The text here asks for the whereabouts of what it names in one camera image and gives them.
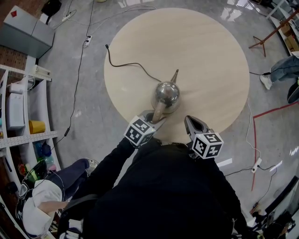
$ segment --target white sneaker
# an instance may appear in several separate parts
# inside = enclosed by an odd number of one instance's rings
[[[85,158],[85,159],[87,159],[89,162],[89,168],[86,169],[86,172],[88,173],[88,175],[90,175],[95,170],[95,168],[98,166],[99,163],[90,158]]]
[[[260,80],[264,84],[264,86],[266,87],[267,90],[269,90],[271,88],[273,83],[270,80],[270,75],[267,75],[267,76],[261,75]]]

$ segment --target person in black jacket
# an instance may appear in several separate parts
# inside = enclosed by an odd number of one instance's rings
[[[250,237],[239,199],[214,159],[194,160],[184,144],[151,139],[114,187],[134,150],[124,138],[74,195],[99,198],[75,209],[83,214],[84,239],[230,239],[233,227]]]

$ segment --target black sleeve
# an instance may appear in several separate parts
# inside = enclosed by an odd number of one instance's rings
[[[113,185],[119,176],[125,161],[133,154],[135,148],[128,139],[123,138],[119,145],[107,155],[81,183],[79,189],[72,199],[77,199],[89,194],[104,195]]]
[[[241,211],[240,201],[235,194],[232,186],[226,180],[223,173],[219,170],[214,159],[198,159],[198,165],[208,177],[210,189],[217,198],[223,210],[235,221],[235,229],[239,234],[247,236],[249,229],[245,217]]]

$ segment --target electrical outlet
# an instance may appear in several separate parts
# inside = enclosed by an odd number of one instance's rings
[[[89,46],[90,42],[92,41],[92,38],[93,38],[92,35],[90,35],[86,38],[85,43],[84,43],[85,48]]]
[[[261,164],[261,162],[262,162],[262,159],[260,157],[258,157],[256,163],[252,167],[252,170],[251,170],[252,173],[254,173],[254,174],[256,173],[257,167],[258,167],[258,165]]]
[[[62,22],[71,18],[71,14],[67,14],[64,18],[62,18]]]

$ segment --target metal teapot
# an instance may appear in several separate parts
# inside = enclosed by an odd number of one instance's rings
[[[157,123],[163,113],[170,114],[178,109],[181,97],[179,88],[176,85],[177,77],[178,70],[170,81],[161,82],[156,86],[151,98],[151,104],[155,109],[153,123]]]

